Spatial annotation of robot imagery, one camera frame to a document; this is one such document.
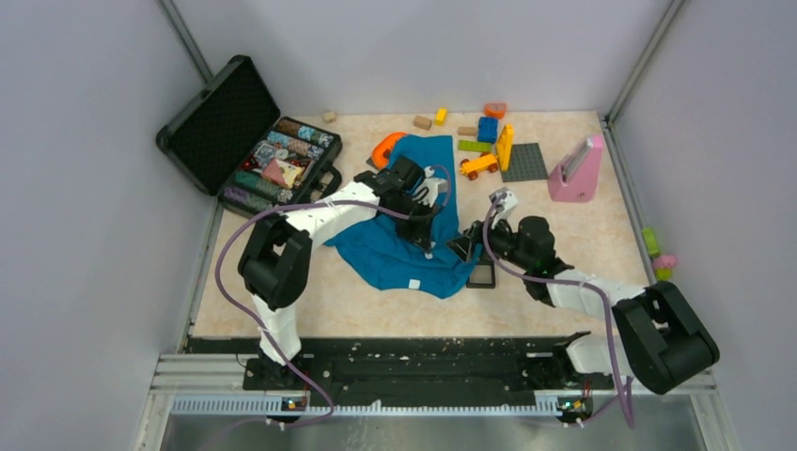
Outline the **blue garment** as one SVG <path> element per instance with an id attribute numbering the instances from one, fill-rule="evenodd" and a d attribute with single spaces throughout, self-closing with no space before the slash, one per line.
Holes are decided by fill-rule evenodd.
<path id="1" fill-rule="evenodd" d="M 460 232 L 453 138 L 405 136 L 396 143 L 390 161 L 401 156 L 422 167 L 441 165 L 450 176 L 448 193 L 437 199 L 446 205 L 431 224 L 431 257 L 399 238 L 394 219 L 383 214 L 347 228 L 325 245 L 336 248 L 340 257 L 377 289 L 407 288 L 440 299 L 451 297 L 465 287 L 477 264 L 475 260 L 462 261 L 446 246 Z"/>

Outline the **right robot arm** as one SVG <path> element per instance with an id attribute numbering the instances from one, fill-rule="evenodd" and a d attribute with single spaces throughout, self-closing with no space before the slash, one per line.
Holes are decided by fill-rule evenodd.
<path id="1" fill-rule="evenodd" d="M 516 266 L 538 302 L 614 325 L 612 338 L 583 336 L 553 359 L 552 376 L 564 387 L 617 369 L 664 395 L 720 359 L 715 340 L 675 284 L 626 285 L 575 269 L 556 254 L 555 236 L 542 217 L 525 217 L 516 228 L 505 220 L 475 221 L 447 246 L 464 261 L 487 257 Z"/>

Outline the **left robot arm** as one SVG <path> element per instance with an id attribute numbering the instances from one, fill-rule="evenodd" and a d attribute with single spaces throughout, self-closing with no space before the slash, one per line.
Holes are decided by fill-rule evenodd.
<path id="1" fill-rule="evenodd" d="M 290 388 L 301 377 L 294 305 L 307 285 L 313 251 L 383 214 L 393 219 L 400 239 L 429 255 L 432 220 L 450 198 L 450 182 L 441 165 L 422 167 L 400 157 L 388 168 L 358 174 L 319 201 L 282 206 L 256 220 L 238 273 L 258 312 L 259 353 L 274 385 Z"/>

